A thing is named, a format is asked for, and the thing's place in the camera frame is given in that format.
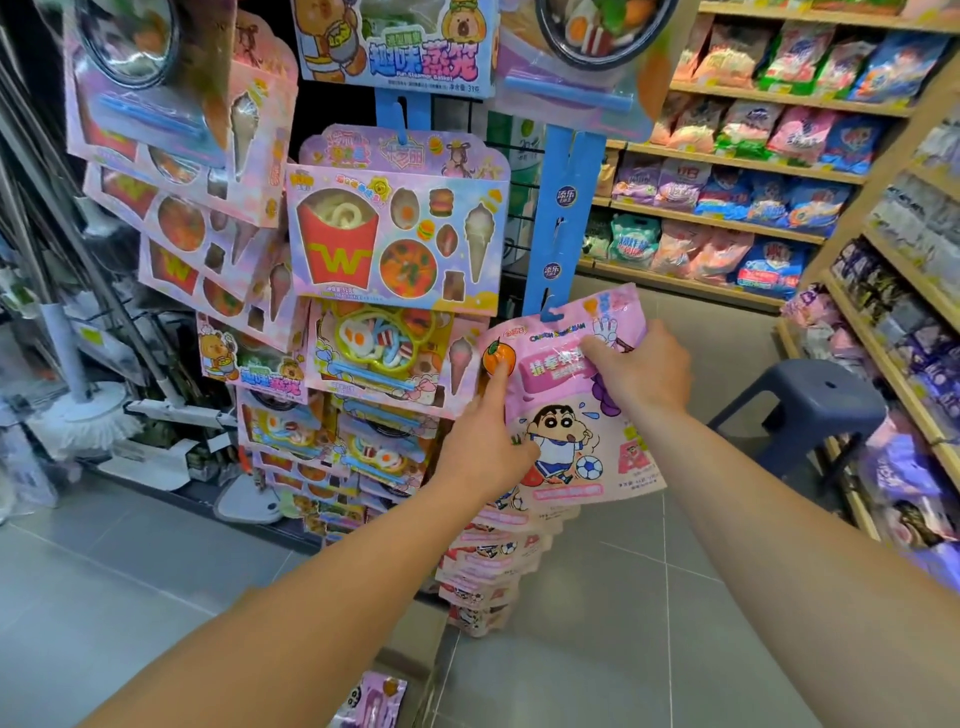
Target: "yellow w logo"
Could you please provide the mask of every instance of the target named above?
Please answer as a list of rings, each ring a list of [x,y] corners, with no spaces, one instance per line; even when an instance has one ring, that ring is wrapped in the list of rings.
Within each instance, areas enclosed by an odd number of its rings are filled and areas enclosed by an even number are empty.
[[[326,270],[330,273],[336,273],[337,271],[343,269],[344,273],[348,276],[352,276],[357,271],[357,266],[360,265],[360,261],[365,257],[371,257],[373,255],[372,251],[353,251],[353,255],[347,257],[347,251],[343,248],[337,248],[333,252],[333,257],[330,257],[330,252],[326,249],[326,245],[323,243],[310,243],[307,247],[312,251],[319,251],[320,256],[324,259],[324,266]]]

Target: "blue packaging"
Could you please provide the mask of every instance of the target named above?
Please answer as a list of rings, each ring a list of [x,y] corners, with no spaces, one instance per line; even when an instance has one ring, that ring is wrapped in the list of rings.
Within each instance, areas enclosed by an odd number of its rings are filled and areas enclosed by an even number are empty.
[[[827,148],[820,156],[839,172],[865,175],[874,161],[874,149],[887,124],[879,116],[854,113],[837,121],[827,134]]]
[[[748,290],[790,298],[797,292],[811,252],[805,243],[759,236],[731,274],[732,282]]]
[[[744,170],[714,164],[693,211],[697,215],[721,215],[725,220],[746,220],[750,193]]]
[[[777,227],[829,234],[851,192],[849,184],[797,179],[787,198],[790,212],[777,221]]]

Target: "steamer basket candy box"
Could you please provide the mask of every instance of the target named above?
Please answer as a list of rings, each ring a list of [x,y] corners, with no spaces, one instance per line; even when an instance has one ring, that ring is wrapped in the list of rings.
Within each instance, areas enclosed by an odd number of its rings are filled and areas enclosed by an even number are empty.
[[[335,124],[287,168],[294,290],[495,316],[509,194],[472,134]]]
[[[495,0],[291,0],[307,81],[493,95]]]
[[[455,419],[476,392],[477,341],[488,325],[419,308],[314,301],[305,381],[341,397]]]
[[[285,230],[258,228],[90,162],[84,194],[241,301]]]
[[[302,353],[268,347],[204,313],[197,314],[197,336],[204,376],[280,400],[307,403]]]
[[[179,101],[137,101],[105,87],[106,77],[91,69],[67,23],[67,151],[238,220],[276,228],[297,102],[297,61],[256,15],[239,11],[235,33],[227,98],[204,109],[207,119],[221,125],[215,133],[213,126],[167,118],[161,109]],[[150,138],[137,136],[141,120]]]
[[[290,246],[285,243],[276,245],[270,264],[257,271],[245,302],[148,235],[140,236],[137,279],[274,349],[291,352],[302,346],[310,303],[291,288]]]
[[[513,319],[481,337],[489,374],[509,368],[507,428],[540,446],[540,459],[517,486],[531,510],[640,496],[665,487],[636,429],[580,351],[598,336],[628,352],[646,333],[636,288],[628,283],[540,315]]]

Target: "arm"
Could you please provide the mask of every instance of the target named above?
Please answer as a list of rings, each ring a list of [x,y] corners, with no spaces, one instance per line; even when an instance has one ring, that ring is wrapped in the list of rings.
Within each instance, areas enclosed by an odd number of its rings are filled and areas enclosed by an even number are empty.
[[[583,351],[649,444],[740,609],[825,725],[955,720],[954,593],[687,415],[689,355],[660,322],[629,354],[599,340]]]
[[[457,533],[533,465],[503,423],[506,389],[501,367],[421,493],[185,637],[82,728],[326,725]]]

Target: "wooden shelf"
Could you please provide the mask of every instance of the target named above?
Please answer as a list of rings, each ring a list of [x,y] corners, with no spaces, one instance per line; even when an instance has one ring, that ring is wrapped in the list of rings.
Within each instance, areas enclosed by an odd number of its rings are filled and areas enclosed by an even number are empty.
[[[878,116],[898,116],[905,118],[913,113],[913,107],[894,104],[864,104],[859,101],[828,99],[822,96],[800,96],[795,93],[776,93],[756,88],[738,88],[735,86],[693,84],[675,81],[670,84],[672,91],[702,93],[707,96],[724,96],[729,99],[748,99],[750,101],[769,101],[775,104],[789,104],[797,107],[815,109],[836,109],[855,113],[872,113]]]
[[[946,169],[931,169],[930,167],[924,167],[914,162],[906,168],[906,171],[918,180],[923,180],[927,184],[939,189],[945,195],[949,195],[954,200],[960,201],[960,180],[947,174]]]
[[[592,262],[589,268],[587,268],[588,262]],[[651,273],[650,271],[630,268],[619,263],[608,263],[602,260],[588,261],[588,259],[581,258],[581,265],[578,266],[577,270],[582,273],[593,273],[594,275],[615,280],[644,283],[654,288],[661,288],[677,293],[689,294],[693,292],[701,298],[722,303],[733,303],[764,313],[778,313],[784,303],[781,299],[749,293],[735,286],[711,285],[710,283],[703,283],[699,280],[675,279],[671,276],[663,276],[659,273]]]
[[[718,15],[740,15],[743,17],[767,17],[775,20],[804,20],[810,23],[857,25],[862,28],[890,28],[909,31],[927,31],[929,33],[960,33],[960,25],[938,20],[936,15],[929,19],[911,20],[899,17],[898,15],[794,10],[790,8],[769,8],[734,2],[702,2],[700,3],[700,12],[715,12]]]
[[[820,235],[811,235],[808,232],[796,232],[785,230],[783,228],[771,228],[766,225],[754,225],[753,223],[743,223],[734,220],[719,220],[706,215],[694,215],[692,212],[678,212],[674,209],[665,209],[663,207],[654,207],[652,205],[638,205],[637,203],[622,202],[611,200],[610,207],[624,210],[625,212],[635,212],[639,215],[651,215],[652,217],[665,217],[668,220],[681,220],[685,223],[697,223],[699,225],[713,225],[715,228],[726,228],[727,230],[755,232],[758,235],[770,235],[784,240],[800,240],[804,243],[813,243],[814,245],[823,245],[824,238]]]
[[[772,161],[757,161],[755,159],[738,159],[734,157],[705,155],[699,152],[684,152],[679,149],[661,147],[658,144],[635,144],[634,142],[631,142],[627,144],[627,149],[631,152],[640,152],[646,155],[657,155],[658,157],[688,159],[689,161],[702,161],[706,162],[707,164],[725,164],[728,167],[758,169],[762,172],[776,172],[782,175],[810,177],[814,180],[846,182],[847,184],[863,184],[867,181],[866,175],[852,175],[848,172],[834,172],[833,170],[829,169],[814,169],[812,167],[791,167],[786,164],[775,164]]]
[[[863,234],[874,246],[874,249],[897,269],[898,273],[914,287],[917,293],[923,296],[926,302],[943,316],[954,330],[960,332],[960,306],[951,301],[946,293],[930,282],[923,271],[907,260],[903,253],[888,242],[879,230],[867,225]]]

